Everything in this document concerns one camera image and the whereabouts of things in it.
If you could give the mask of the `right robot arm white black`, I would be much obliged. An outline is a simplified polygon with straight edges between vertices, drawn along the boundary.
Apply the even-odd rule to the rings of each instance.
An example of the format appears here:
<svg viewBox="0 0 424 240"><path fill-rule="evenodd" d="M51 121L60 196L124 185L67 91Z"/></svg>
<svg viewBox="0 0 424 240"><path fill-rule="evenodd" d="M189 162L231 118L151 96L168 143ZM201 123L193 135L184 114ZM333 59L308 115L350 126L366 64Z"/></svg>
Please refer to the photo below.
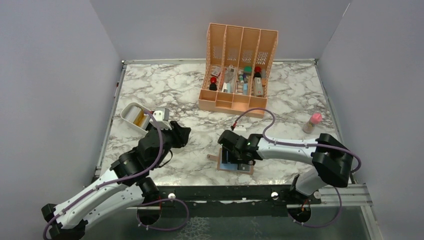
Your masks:
<svg viewBox="0 0 424 240"><path fill-rule="evenodd" d="M298 174L288 190L289 199L300 204L327 185L345 188L349 184L353 155L332 135L322 133L316 139L268 139L262 134L245 138L225 130L218 138L223 158L231 164L253 166L256 161L279 159L300 162L313 168Z"/></svg>

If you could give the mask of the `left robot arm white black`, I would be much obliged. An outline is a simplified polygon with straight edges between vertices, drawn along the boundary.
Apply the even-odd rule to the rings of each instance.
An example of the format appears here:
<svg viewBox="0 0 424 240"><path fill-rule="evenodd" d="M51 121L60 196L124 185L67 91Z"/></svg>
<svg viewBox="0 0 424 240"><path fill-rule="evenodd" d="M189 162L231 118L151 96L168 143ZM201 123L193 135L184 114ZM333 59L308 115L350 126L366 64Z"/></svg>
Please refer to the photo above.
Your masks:
<svg viewBox="0 0 424 240"><path fill-rule="evenodd" d="M162 202L150 171L162 167L172 149L185 147L192 130L174 120L166 127L152 124L137 146L121 154L97 180L63 203L42 207L47 222L43 239L80 240L89 227L117 211Z"/></svg>

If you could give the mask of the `brown leather card holder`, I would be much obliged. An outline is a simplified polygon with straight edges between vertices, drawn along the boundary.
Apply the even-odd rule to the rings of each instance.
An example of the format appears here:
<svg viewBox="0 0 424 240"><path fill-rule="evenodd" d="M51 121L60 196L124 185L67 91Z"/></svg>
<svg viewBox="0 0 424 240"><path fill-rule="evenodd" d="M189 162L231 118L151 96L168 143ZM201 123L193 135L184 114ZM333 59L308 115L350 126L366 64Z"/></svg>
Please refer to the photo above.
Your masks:
<svg viewBox="0 0 424 240"><path fill-rule="evenodd" d="M210 161L216 162L217 171L239 173L245 175L252 175L254 173L253 165L229 162L230 153L223 148L219 149L218 155L208 154L206 158Z"/></svg>

